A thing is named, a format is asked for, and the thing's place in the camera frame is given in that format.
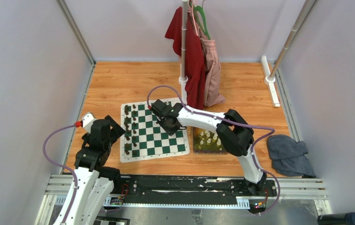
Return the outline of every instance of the wooden table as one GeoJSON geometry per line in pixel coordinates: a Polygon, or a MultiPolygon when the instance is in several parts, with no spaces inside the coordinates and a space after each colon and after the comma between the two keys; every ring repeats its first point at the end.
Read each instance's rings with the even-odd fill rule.
{"type": "MultiPolygon", "coordinates": [[[[222,63],[221,68],[220,93],[227,100],[224,104],[206,110],[227,112],[230,108],[235,109],[249,124],[273,127],[276,134],[289,135],[282,107],[276,108],[271,104],[260,63],[222,63]]],[[[92,112],[96,118],[110,115],[119,122],[121,104],[145,101],[153,87],[167,84],[180,90],[179,74],[180,65],[177,62],[98,62],[81,116],[92,112]]],[[[151,99],[175,97],[168,89],[158,89],[151,95],[151,99]]],[[[187,131],[192,147],[191,129],[187,131]]],[[[84,129],[77,129],[67,166],[74,165],[84,133],[84,129]]],[[[255,138],[266,133],[267,131],[255,130],[255,138]]],[[[256,145],[255,151],[261,166],[276,173],[271,167],[265,140],[256,145]]],[[[124,174],[243,176],[235,156],[198,155],[193,153],[192,148],[190,154],[185,156],[121,163],[120,141],[113,145],[106,166],[119,168],[124,174]]]]}

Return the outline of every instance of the gray towel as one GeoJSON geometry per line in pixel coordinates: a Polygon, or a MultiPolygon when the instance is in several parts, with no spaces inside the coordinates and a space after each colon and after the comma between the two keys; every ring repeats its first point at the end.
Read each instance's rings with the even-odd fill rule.
{"type": "Polygon", "coordinates": [[[267,139],[267,148],[272,167],[282,175],[289,177],[315,177],[304,142],[297,142],[286,135],[273,135],[267,139]]]}

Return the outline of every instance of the chessboard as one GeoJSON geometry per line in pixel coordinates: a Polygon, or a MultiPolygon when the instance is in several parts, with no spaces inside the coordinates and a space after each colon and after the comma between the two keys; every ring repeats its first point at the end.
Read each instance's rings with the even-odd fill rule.
{"type": "MultiPolygon", "coordinates": [[[[161,99],[172,106],[178,98],[161,99]]],[[[126,133],[121,137],[122,163],[182,156],[190,153],[186,130],[169,136],[157,123],[157,117],[148,109],[147,102],[121,105],[121,126],[126,133]]]]}

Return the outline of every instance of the gray floor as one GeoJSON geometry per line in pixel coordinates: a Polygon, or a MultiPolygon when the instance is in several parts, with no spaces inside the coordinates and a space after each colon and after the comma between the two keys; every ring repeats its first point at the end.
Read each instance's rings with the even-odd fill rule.
{"type": "Polygon", "coordinates": [[[247,210],[124,208],[99,216],[129,218],[130,225],[316,225],[313,200],[284,200],[261,217],[247,210]]]}

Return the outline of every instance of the black cylinder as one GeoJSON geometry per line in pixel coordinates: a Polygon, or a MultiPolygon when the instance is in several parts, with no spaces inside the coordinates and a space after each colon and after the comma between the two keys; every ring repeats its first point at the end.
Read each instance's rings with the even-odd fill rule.
{"type": "Polygon", "coordinates": [[[317,222],[318,225],[355,225],[355,212],[321,215],[317,222]]]}

